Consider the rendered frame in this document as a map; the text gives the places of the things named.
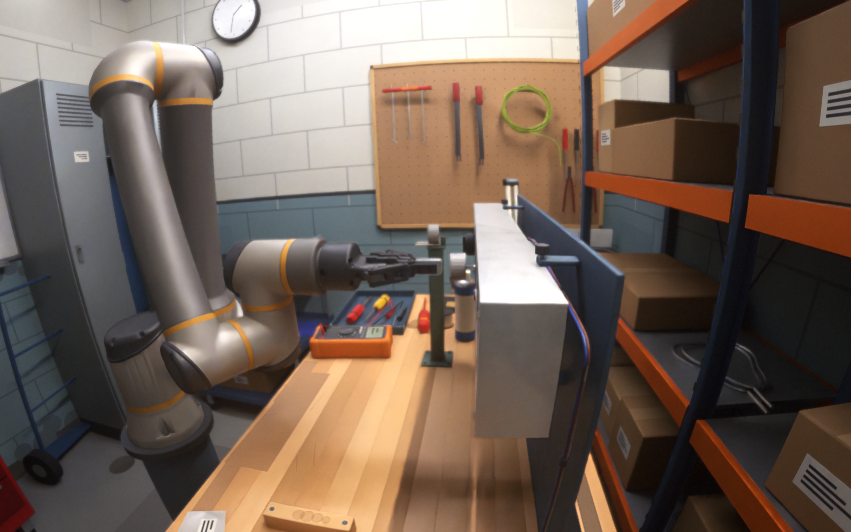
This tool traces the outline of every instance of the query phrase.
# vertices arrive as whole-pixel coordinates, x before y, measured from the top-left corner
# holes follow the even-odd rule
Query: green cable
[[[543,103],[547,104],[547,115],[543,117],[543,122],[540,122],[539,124],[533,127],[523,127],[511,121],[510,117],[507,116],[507,102],[510,100],[511,96],[518,92],[532,92],[543,99]],[[547,94],[545,92],[531,85],[521,85],[520,87],[516,87],[507,91],[507,94],[504,95],[504,103],[501,104],[501,118],[504,119],[504,122],[506,122],[511,129],[513,129],[517,133],[530,133],[531,135],[550,139],[551,141],[553,141],[553,144],[556,144],[556,153],[560,161],[560,168],[563,168],[563,152],[560,148],[560,143],[557,142],[556,139],[540,133],[547,127],[547,124],[550,123],[550,117],[552,115],[553,106],[550,105],[550,98],[547,97]]]

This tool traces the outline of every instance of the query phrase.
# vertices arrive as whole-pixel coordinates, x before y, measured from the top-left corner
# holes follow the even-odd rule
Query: concrete floor
[[[220,404],[211,439],[224,458],[260,408]],[[64,476],[56,486],[29,475],[18,480],[36,512],[25,532],[163,532],[172,523],[146,468],[118,440],[89,433],[60,462]]]

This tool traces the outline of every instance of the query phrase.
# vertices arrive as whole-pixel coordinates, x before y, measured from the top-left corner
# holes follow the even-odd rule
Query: cylindrical bottle
[[[455,340],[474,341],[475,299],[473,281],[455,281]]]

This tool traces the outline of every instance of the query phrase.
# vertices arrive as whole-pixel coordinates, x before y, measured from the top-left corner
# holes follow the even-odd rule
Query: blue tool tray
[[[409,316],[412,314],[412,305],[415,303],[415,291],[414,290],[360,290],[353,294],[353,297],[349,299],[349,302],[346,303],[346,306],[340,310],[340,313],[336,315],[336,319],[333,320],[331,325],[335,326],[348,326],[349,323],[346,323],[346,316],[349,314],[349,311],[353,309],[356,305],[362,303],[367,297],[372,296],[372,299],[369,300],[369,304],[366,305],[366,312],[363,313],[362,317],[356,321],[354,325],[366,325],[366,322],[369,318],[373,317],[377,310],[373,309],[373,304],[376,303],[376,300],[379,299],[382,294],[388,294],[392,301],[395,301],[395,304],[403,303],[402,308],[397,310],[395,314],[392,315],[391,318],[386,320],[385,322],[380,321],[379,325],[391,325],[392,326],[392,334],[405,334],[405,324],[409,321]],[[396,318],[398,318],[399,314],[405,310],[405,319],[402,320],[402,323],[395,323]]]

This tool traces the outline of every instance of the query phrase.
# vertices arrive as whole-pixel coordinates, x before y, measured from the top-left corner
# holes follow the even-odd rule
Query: clock face
[[[260,18],[261,6],[257,0],[219,0],[211,23],[219,37],[235,42],[251,35]]]

